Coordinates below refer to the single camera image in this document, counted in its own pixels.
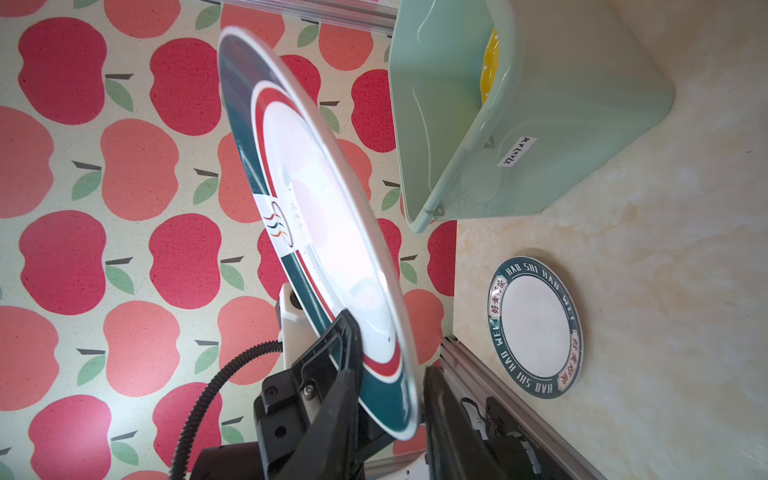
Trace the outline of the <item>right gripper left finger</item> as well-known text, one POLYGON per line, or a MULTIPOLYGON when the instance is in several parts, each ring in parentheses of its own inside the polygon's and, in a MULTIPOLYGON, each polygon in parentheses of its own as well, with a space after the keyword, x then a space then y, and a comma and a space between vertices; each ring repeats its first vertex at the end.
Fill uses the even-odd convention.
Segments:
POLYGON ((272 377, 272 477, 361 479, 360 408, 296 408, 290 370, 272 377))

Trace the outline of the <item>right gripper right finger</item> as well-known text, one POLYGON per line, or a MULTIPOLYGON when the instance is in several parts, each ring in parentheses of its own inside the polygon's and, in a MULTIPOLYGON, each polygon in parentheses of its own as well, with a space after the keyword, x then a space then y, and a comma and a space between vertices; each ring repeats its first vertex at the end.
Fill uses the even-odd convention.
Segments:
POLYGON ((439 367, 426 369, 423 393, 430 478, 506 479, 439 367))

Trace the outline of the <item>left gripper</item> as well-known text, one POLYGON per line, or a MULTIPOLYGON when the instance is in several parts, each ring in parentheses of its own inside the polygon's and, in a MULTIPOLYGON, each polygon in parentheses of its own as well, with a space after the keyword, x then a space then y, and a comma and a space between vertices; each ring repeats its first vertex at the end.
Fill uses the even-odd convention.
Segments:
POLYGON ((348 309, 254 402, 265 479, 363 479, 364 463, 392 444, 358 402, 362 334, 348 309))

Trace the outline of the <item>red and green ringed plate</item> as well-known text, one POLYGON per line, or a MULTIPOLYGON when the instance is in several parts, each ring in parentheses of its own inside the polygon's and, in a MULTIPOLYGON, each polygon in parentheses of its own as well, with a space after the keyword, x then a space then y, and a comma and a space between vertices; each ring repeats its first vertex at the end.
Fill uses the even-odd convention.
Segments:
POLYGON ((354 169, 317 105, 260 38, 218 43, 223 102, 266 235, 317 334, 342 312, 362 336, 360 403, 397 440, 421 421, 419 370, 389 248, 354 169))

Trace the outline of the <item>yellow polka dot plate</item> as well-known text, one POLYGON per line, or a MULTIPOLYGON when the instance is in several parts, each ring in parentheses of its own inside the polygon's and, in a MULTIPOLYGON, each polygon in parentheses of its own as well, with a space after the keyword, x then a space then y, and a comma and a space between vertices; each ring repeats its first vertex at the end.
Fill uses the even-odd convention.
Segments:
POLYGON ((494 28, 490 34, 484 54, 483 64, 480 76, 480 94, 481 101, 485 103, 490 95, 495 82, 495 75, 499 62, 499 37, 497 29, 494 28))

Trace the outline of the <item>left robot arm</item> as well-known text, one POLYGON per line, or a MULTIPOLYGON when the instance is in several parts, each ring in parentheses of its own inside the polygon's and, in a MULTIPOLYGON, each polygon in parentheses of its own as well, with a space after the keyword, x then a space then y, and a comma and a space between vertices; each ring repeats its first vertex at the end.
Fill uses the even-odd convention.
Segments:
POLYGON ((288 369, 266 378, 254 402, 257 441, 191 449, 214 397, 235 373, 283 345, 251 347, 205 387, 180 434, 172 479, 362 479, 364 464, 393 442, 360 405, 364 373, 362 334, 342 311, 288 369))

